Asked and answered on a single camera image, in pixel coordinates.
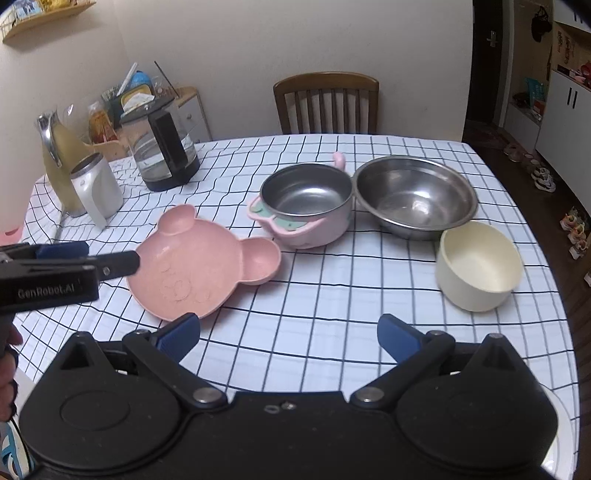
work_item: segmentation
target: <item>stainless steel bowl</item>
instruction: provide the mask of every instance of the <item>stainless steel bowl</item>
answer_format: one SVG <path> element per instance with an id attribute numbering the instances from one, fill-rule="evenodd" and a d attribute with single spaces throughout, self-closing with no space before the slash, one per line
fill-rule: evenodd
<path id="1" fill-rule="evenodd" d="M 470 183 L 452 168 L 423 158 L 376 158 L 353 176 L 357 201 L 402 238 L 437 239 L 471 220 L 478 207 Z"/>
<path id="2" fill-rule="evenodd" d="M 322 163 L 284 168 L 261 186 L 261 200 L 270 212 L 304 222 L 324 217 L 347 203 L 352 195 L 349 175 Z"/>

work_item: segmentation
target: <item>dark wooden floor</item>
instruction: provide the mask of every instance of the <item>dark wooden floor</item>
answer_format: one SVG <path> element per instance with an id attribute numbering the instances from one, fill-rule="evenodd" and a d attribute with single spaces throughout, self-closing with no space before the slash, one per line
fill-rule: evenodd
<path id="1" fill-rule="evenodd" d="M 472 144 L 469 137 L 465 141 Z M 478 144 L 472 147 L 523 213 L 548 259 L 563 299 L 577 359 L 581 399 L 579 464 L 575 479 L 588 480 L 591 478 L 591 455 L 588 455 L 591 449 L 591 288 L 583 281 L 583 276 L 591 267 L 591 254 L 573 260 L 568 252 L 570 242 L 559 225 L 577 200 L 560 179 L 556 192 L 542 192 L 535 188 L 525 168 L 510 162 L 502 150 Z"/>

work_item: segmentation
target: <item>white tablecloth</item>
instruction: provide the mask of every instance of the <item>white tablecloth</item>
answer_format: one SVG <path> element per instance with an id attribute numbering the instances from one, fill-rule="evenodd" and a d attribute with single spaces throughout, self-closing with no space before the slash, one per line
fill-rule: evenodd
<path id="1" fill-rule="evenodd" d="M 466 144 L 369 135 L 291 135 L 225 140 L 198 145 L 200 170 L 189 184 L 150 192 L 133 159 L 111 164 L 125 203 L 99 232 L 88 215 L 67 217 L 61 240 L 86 240 L 91 254 L 133 249 L 155 228 L 160 215 L 180 203 L 198 207 L 240 237 L 265 235 L 246 217 L 246 204 L 263 180 L 301 162 L 347 156 L 347 171 L 375 157 L 409 154 L 445 163 L 472 183 L 480 205 L 476 219 L 513 240 L 525 264 L 521 285 L 501 307 L 471 314 L 452 305 L 435 282 L 437 245 L 405 241 L 381 231 L 356 207 L 348 232 L 322 248 L 283 248 L 280 273 L 259 287 L 240 286 L 225 305 L 202 319 L 202 338 L 182 364 L 230 397 L 236 390 L 342 390 L 360 386 L 395 365 L 378 345 L 376 323 L 392 313 L 426 332 L 442 329 L 456 340 L 480 342 L 489 332 L 509 338 L 541 383 L 566 406 L 575 438 L 579 392 L 573 345 L 562 302 L 544 254 L 519 209 L 490 169 Z M 59 202 L 47 179 L 35 185 L 24 239 L 55 238 Z M 117 340 L 161 321 L 131 297 L 125 279 L 100 287 L 91 304 L 19 314 L 24 334 L 21 368 L 37 380 L 77 330 L 97 340 Z"/>

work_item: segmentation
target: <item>white cup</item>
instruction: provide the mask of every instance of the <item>white cup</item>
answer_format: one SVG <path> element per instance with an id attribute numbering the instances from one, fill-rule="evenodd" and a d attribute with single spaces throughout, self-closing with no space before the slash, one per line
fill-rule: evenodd
<path id="1" fill-rule="evenodd" d="M 107 218 L 123 205 L 123 192 L 109 163 L 101 153 L 88 155 L 74 167 L 70 179 L 91 220 L 103 230 Z"/>

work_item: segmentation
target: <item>kettle lid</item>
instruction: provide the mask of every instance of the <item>kettle lid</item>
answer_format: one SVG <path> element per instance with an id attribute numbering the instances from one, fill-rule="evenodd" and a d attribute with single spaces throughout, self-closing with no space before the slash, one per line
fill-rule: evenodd
<path id="1" fill-rule="evenodd" d="M 170 105 L 173 102 L 173 100 L 174 97 L 172 96 L 164 96 L 156 98 L 143 105 L 140 105 L 139 107 L 134 108 L 130 112 L 121 116 L 121 125 L 125 125 L 130 122 L 135 122 L 136 120 L 146 117 L 151 113 L 157 112 L 158 110 L 162 110 L 162 108 L 165 108 L 168 105 Z"/>

